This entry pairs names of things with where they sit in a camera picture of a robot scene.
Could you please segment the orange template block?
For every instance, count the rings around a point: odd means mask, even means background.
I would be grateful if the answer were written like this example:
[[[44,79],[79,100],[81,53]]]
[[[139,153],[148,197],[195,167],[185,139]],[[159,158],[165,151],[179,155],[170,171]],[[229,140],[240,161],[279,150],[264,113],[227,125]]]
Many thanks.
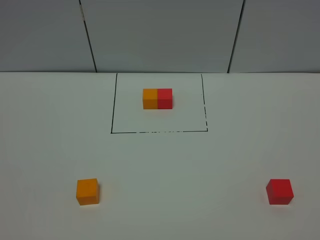
[[[158,109],[158,89],[144,88],[142,93],[142,104],[144,110]]]

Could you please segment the red template block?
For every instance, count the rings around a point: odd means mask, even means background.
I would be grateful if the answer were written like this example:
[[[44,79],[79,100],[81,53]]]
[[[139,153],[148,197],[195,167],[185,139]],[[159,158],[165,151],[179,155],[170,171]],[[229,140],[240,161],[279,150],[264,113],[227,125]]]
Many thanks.
[[[158,109],[173,108],[173,90],[171,88],[157,89],[157,108]]]

